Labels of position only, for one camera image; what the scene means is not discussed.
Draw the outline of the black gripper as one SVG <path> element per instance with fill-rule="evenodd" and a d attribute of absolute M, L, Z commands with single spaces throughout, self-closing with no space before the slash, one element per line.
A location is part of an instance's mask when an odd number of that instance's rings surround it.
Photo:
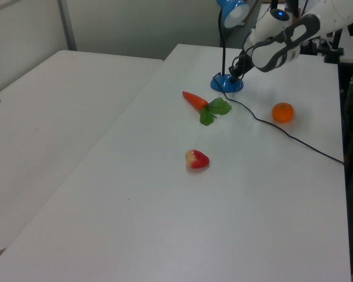
<path fill-rule="evenodd" d="M 253 68 L 251 52 L 251 48 L 243 49 L 241 53 L 233 59 L 232 65 L 229 67 L 229 72 L 234 82 Z"/>

